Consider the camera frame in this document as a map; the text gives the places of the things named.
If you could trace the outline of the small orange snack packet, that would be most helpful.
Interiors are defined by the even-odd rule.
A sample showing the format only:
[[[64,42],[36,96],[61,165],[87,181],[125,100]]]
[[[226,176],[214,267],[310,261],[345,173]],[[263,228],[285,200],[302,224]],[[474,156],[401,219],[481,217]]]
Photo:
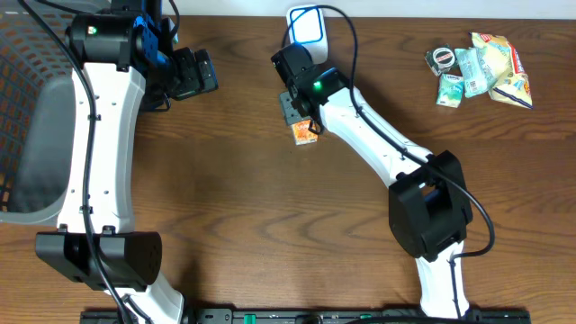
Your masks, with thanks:
[[[318,135],[314,133],[312,120],[298,121],[291,125],[294,142],[297,146],[314,143],[318,140]]]

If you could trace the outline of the teal tissue pack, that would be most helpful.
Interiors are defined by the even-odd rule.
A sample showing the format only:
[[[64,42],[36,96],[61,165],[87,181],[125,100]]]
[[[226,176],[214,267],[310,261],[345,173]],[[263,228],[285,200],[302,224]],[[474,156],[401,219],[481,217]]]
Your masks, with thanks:
[[[442,74],[439,78],[437,105],[458,108],[464,93],[464,78],[450,74]]]

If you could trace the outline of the teal snack wrapper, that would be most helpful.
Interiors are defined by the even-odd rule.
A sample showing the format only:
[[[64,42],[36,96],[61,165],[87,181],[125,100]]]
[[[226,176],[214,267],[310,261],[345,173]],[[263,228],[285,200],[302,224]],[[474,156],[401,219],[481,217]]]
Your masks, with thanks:
[[[454,50],[466,98],[488,92],[497,81],[496,73],[486,59],[486,51],[478,48]]]

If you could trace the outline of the large orange wipes pack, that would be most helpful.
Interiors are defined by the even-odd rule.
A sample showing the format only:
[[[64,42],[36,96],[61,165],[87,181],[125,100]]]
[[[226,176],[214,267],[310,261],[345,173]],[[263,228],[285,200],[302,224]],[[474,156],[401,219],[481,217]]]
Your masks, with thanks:
[[[490,72],[489,97],[496,102],[532,110],[528,75],[516,48],[500,35],[472,32],[471,39]]]

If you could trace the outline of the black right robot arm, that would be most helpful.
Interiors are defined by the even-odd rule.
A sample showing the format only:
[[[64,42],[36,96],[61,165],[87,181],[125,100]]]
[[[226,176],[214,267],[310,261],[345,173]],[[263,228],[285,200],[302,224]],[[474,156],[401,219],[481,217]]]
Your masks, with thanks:
[[[450,152],[433,154],[394,129],[336,68],[324,70],[296,43],[280,49],[272,64],[292,106],[348,144],[388,189],[389,226],[414,257],[420,308],[429,317],[455,319],[469,309],[460,260],[472,220],[464,175]]]

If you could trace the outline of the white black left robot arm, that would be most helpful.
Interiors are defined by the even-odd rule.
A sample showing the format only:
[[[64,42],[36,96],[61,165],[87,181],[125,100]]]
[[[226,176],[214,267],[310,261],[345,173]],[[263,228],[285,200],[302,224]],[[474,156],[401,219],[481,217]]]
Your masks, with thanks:
[[[178,17],[159,1],[114,1],[77,13],[57,44],[72,68],[75,126],[63,205],[35,251],[68,280],[109,294],[114,311],[84,323],[190,323],[185,297],[161,272],[162,240],[138,231],[131,168],[140,112],[218,88],[205,49],[177,47]]]

